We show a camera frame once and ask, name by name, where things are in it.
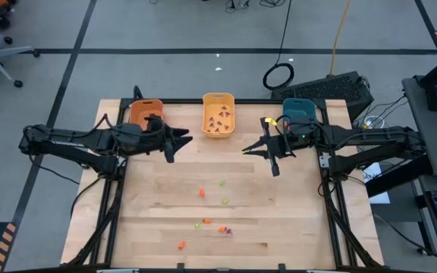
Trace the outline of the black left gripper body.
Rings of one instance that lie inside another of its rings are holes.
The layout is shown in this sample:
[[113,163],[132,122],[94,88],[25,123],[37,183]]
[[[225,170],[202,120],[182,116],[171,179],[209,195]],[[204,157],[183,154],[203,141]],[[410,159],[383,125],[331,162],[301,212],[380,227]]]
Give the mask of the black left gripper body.
[[157,115],[150,115],[145,120],[148,122],[145,136],[153,142],[154,146],[159,148],[160,152],[164,152],[167,163],[173,163],[174,150],[171,128]]

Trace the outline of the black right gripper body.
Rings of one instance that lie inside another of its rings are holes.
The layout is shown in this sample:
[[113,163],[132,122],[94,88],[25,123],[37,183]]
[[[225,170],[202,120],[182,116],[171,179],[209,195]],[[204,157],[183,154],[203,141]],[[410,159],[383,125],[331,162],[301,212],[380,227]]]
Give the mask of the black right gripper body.
[[280,175],[280,171],[276,159],[292,156],[292,153],[288,151],[284,136],[272,136],[270,134],[270,123],[266,120],[266,118],[260,118],[260,123],[263,129],[263,136],[261,136],[260,139],[262,140],[263,145],[266,147],[266,149],[263,151],[263,158],[269,160],[272,169],[272,176],[277,177]]

